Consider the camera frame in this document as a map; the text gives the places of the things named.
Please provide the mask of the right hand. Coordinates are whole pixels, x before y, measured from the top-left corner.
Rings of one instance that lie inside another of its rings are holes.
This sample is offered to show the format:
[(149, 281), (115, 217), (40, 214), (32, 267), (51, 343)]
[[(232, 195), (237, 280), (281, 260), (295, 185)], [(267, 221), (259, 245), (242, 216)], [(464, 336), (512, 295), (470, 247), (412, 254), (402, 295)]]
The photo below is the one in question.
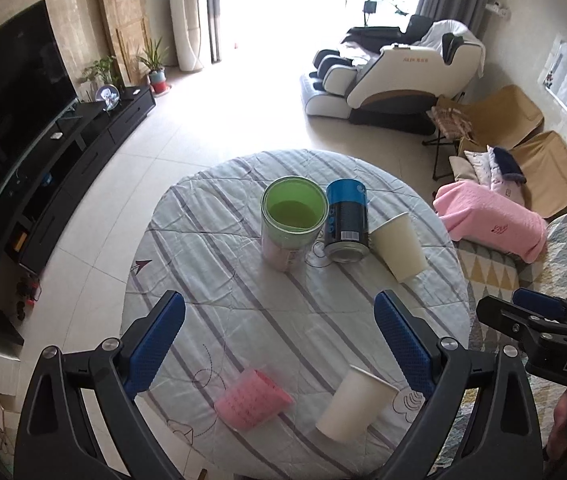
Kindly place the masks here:
[(551, 462), (559, 458), (567, 450), (567, 390), (560, 397), (553, 411), (553, 428), (551, 428), (546, 453)]

